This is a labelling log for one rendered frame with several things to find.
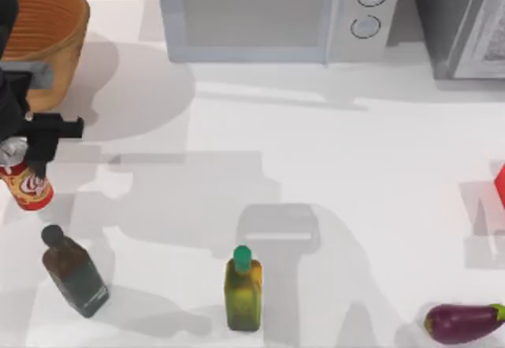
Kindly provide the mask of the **red and white can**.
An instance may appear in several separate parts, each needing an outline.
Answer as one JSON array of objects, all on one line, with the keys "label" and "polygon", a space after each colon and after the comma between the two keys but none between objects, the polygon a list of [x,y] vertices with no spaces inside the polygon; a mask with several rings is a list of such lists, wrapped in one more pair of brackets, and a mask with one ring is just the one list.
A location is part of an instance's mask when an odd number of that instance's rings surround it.
[{"label": "red and white can", "polygon": [[18,137],[0,143],[0,179],[21,209],[38,211],[52,201],[54,190],[47,179],[39,178],[25,162],[27,149],[27,142]]}]

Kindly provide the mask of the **pale grey rounded box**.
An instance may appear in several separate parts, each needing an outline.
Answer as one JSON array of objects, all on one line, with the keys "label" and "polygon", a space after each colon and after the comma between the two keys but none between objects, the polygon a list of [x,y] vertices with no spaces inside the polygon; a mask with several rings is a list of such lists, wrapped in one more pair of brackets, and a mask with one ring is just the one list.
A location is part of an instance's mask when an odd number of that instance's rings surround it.
[{"label": "pale grey rounded box", "polygon": [[54,73],[49,62],[0,61],[0,69],[9,78],[30,78],[29,89],[51,89]]}]

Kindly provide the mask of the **brown wicker basket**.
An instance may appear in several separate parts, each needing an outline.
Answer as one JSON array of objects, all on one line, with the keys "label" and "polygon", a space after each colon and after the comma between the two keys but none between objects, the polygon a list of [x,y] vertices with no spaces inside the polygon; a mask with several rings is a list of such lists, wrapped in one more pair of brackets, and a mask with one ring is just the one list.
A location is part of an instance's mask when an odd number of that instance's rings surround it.
[{"label": "brown wicker basket", "polygon": [[49,62],[53,87],[28,92],[33,112],[59,105],[73,81],[86,35],[86,0],[18,0],[19,14],[7,44],[7,61]]}]

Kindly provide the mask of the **dark bottle with black cap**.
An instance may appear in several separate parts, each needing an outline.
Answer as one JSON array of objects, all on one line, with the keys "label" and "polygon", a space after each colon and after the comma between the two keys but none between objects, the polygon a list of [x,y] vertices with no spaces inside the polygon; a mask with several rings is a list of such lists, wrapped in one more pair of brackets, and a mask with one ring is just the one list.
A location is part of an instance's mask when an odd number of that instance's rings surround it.
[{"label": "dark bottle with black cap", "polygon": [[90,318],[107,302],[109,290],[88,251],[51,224],[41,232],[47,250],[43,266],[67,303]]}]

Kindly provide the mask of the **yellow bottle with green cap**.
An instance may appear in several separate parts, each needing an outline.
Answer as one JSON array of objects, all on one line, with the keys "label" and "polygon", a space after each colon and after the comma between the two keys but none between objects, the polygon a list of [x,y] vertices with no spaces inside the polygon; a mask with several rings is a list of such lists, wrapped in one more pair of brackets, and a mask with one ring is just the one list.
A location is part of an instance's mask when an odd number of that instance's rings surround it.
[{"label": "yellow bottle with green cap", "polygon": [[226,264],[224,300],[227,326],[231,331],[254,332],[260,329],[263,268],[253,259],[247,245],[234,249]]}]

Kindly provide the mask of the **pale microwave oven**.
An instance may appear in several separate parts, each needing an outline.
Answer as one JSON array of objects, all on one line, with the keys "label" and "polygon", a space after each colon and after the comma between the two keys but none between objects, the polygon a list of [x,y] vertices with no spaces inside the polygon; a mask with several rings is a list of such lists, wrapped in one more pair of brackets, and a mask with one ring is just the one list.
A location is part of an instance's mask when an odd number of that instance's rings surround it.
[{"label": "pale microwave oven", "polygon": [[[339,0],[331,61],[370,62],[385,51],[398,0],[364,7]],[[174,62],[324,64],[331,0],[159,0]],[[381,21],[370,39],[350,32],[355,19]]]}]

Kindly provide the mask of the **purple eggplant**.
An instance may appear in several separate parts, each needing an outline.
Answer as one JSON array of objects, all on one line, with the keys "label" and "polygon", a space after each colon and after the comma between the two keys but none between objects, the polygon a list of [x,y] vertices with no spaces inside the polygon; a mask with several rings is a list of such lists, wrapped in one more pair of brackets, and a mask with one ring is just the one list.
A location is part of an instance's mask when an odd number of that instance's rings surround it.
[{"label": "purple eggplant", "polygon": [[423,327],[436,342],[456,345],[482,339],[504,324],[502,304],[440,304],[427,312]]}]

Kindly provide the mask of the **grey cabinet door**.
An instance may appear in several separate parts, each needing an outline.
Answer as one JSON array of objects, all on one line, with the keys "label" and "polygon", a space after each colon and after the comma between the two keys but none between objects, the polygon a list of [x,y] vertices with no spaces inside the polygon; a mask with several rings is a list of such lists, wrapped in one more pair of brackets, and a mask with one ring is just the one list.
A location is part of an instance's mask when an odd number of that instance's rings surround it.
[{"label": "grey cabinet door", "polygon": [[458,34],[457,79],[505,79],[505,0],[470,0]]}]

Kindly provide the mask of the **red box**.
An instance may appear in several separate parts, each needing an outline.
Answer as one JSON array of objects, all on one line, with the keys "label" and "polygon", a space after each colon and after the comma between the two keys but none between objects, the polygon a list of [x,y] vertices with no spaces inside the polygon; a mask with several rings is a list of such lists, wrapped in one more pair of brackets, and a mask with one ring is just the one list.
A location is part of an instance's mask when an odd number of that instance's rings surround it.
[{"label": "red box", "polygon": [[499,201],[505,209],[505,161],[495,163],[493,169],[495,171],[493,183]]}]

